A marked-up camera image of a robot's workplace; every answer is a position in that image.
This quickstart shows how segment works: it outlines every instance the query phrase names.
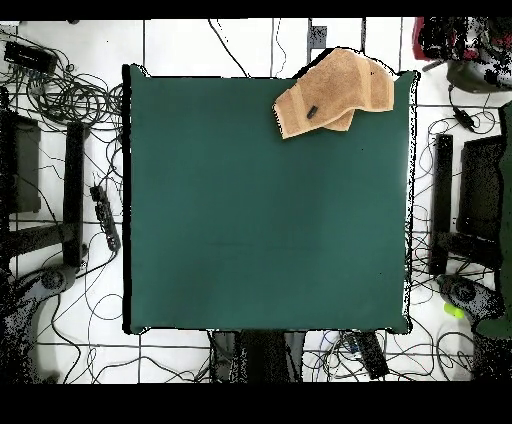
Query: green mat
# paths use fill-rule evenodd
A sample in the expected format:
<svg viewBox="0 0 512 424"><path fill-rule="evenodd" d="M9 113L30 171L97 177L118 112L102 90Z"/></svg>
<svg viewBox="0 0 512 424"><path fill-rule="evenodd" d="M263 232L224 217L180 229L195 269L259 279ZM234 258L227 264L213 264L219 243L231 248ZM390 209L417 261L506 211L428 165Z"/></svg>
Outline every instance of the green mat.
<svg viewBox="0 0 512 424"><path fill-rule="evenodd" d="M286 142L272 104L295 80L130 74L133 332L407 331L413 73L393 111Z"/></svg>

